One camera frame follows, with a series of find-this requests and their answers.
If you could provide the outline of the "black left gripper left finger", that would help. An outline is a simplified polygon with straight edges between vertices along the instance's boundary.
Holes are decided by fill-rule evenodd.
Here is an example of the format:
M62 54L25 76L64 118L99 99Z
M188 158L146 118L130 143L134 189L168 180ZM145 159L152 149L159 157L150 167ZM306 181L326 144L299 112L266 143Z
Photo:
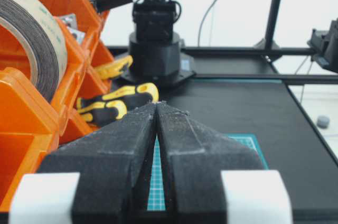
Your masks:
M155 111L153 103L136 108L48 154L22 177L9 222L124 223L154 146Z

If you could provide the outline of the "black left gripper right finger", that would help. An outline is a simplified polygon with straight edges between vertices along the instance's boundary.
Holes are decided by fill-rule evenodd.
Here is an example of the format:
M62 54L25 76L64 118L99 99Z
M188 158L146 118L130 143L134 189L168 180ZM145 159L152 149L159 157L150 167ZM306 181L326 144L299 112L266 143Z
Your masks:
M257 151L164 102L156 105L165 203L177 223L292 223L278 171Z

